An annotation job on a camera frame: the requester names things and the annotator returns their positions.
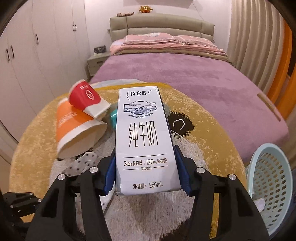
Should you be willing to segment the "blue white milk carton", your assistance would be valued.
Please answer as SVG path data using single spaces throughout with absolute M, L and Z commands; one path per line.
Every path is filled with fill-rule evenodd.
M 115 133 L 117 195 L 180 190 L 170 127 L 157 86 L 119 90 Z

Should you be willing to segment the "white heart pattern paper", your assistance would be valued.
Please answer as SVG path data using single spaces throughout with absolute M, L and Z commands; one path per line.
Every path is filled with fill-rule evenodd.
M 70 163 L 70 165 L 64 169 L 62 172 L 65 173 L 68 177 L 78 176 L 84 173 L 92 166 L 97 166 L 100 162 L 101 157 L 94 152 L 86 152 L 77 160 Z M 109 191 L 107 196 L 100 196 L 100 202 L 102 205 L 102 210 L 105 212 L 109 202 L 111 201 L 115 192 L 115 183 L 112 186 L 112 189 Z

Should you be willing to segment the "orange paper cup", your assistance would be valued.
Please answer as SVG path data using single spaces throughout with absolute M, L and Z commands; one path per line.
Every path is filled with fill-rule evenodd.
M 59 101 L 56 117 L 56 143 L 59 159 L 72 158 L 87 152 L 107 130 L 107 123 L 96 120 L 75 108 L 67 98 Z

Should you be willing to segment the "red paper cup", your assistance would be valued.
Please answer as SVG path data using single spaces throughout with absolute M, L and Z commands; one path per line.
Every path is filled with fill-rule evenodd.
M 71 87 L 68 99 L 75 108 L 96 120 L 102 120 L 111 106 L 84 79 Z

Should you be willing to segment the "light blue plastic basket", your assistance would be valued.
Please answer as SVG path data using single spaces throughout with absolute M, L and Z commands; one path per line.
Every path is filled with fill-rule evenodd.
M 292 200 L 293 177 L 289 161 L 277 145 L 266 143 L 254 152 L 245 172 L 250 197 L 264 199 L 260 214 L 272 237 L 280 230 Z

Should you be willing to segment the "bed with purple cover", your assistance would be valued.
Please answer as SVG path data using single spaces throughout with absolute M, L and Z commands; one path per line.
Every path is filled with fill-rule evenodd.
M 222 125 L 244 162 L 260 145 L 281 146 L 288 140 L 288 127 L 278 110 L 281 121 L 257 97 L 264 93 L 225 61 L 171 53 L 110 56 L 91 82 L 118 79 L 161 82 L 184 93 Z

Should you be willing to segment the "beige nightstand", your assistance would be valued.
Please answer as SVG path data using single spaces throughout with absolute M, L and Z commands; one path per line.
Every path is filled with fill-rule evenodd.
M 104 62 L 111 56 L 110 52 L 94 54 L 87 59 L 89 74 L 93 77 Z

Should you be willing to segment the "wooden bed brush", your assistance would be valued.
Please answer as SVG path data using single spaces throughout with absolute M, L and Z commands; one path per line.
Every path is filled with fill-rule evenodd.
M 269 101 L 268 98 L 262 93 L 258 93 L 257 97 L 268 107 L 268 109 L 274 114 L 278 121 L 281 121 L 280 115 L 276 112 L 275 106 L 272 102 Z

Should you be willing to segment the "pink folded blanket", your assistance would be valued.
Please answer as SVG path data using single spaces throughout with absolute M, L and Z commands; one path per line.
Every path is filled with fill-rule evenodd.
M 228 55 L 224 50 L 203 44 L 182 44 L 181 42 L 126 45 L 122 40 L 114 41 L 110 47 L 111 55 L 142 54 L 142 53 L 172 53 L 206 57 L 228 62 Z

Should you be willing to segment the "orange sheer curtain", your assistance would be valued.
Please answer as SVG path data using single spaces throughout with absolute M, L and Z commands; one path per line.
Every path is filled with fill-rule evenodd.
M 286 88 L 284 88 L 292 56 L 292 36 L 292 30 L 288 26 L 287 22 L 284 21 L 283 49 L 280 63 L 271 88 L 267 94 L 267 97 L 271 100 L 271 102 L 276 104 L 278 98 L 280 97 L 280 93 L 283 90 L 283 95 L 276 104 L 276 108 L 285 120 L 289 117 L 295 107 L 295 67 L 289 81 L 287 82 Z

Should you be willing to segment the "right pink pillow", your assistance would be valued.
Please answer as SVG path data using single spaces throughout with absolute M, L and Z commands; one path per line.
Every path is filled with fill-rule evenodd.
M 217 46 L 206 38 L 195 37 L 195 36 L 188 36 L 188 35 L 178 35 L 174 36 L 174 38 L 183 46 L 186 45 L 202 45 L 207 47 L 214 47 Z

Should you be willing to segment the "pink pillow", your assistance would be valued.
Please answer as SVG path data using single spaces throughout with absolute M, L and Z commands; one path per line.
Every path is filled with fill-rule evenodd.
M 183 46 L 186 45 L 202 45 L 207 47 L 214 47 L 217 46 L 206 38 L 195 37 L 195 36 L 188 36 L 188 35 L 178 35 L 174 36 L 174 38 Z
M 174 36 L 167 33 L 149 33 L 141 35 L 127 35 L 124 37 L 125 45 L 162 44 L 174 42 Z

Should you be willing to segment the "white wardrobe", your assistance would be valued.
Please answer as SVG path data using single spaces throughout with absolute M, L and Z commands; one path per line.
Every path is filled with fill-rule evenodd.
M 1 155 L 39 111 L 88 79 L 84 1 L 1 1 Z

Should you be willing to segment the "left pink pillow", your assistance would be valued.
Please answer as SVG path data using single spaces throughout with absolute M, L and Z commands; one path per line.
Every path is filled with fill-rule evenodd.
M 141 35 L 127 35 L 124 37 L 125 45 L 162 44 L 174 42 L 174 36 L 167 33 L 149 33 Z

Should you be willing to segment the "beige padded headboard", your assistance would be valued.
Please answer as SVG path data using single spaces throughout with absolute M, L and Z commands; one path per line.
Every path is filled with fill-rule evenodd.
M 214 41 L 215 25 L 187 16 L 170 14 L 135 14 L 110 18 L 110 38 L 112 42 L 127 35 L 163 32 L 172 36 L 189 35 Z

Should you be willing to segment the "beige curtain left panel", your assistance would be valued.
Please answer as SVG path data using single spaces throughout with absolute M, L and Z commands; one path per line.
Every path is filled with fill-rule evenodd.
M 264 93 L 280 63 L 284 31 L 283 18 L 269 1 L 232 1 L 229 61 Z

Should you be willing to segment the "dark item on headboard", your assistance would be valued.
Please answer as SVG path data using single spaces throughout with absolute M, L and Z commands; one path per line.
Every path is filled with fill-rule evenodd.
M 134 15 L 134 12 L 129 12 L 129 13 L 117 13 L 117 17 L 127 17 L 127 16 L 132 16 Z

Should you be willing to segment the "orange plush toy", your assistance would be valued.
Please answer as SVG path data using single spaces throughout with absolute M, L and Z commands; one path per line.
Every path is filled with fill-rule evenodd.
M 150 13 L 152 10 L 150 6 L 140 6 L 138 11 L 141 13 Z

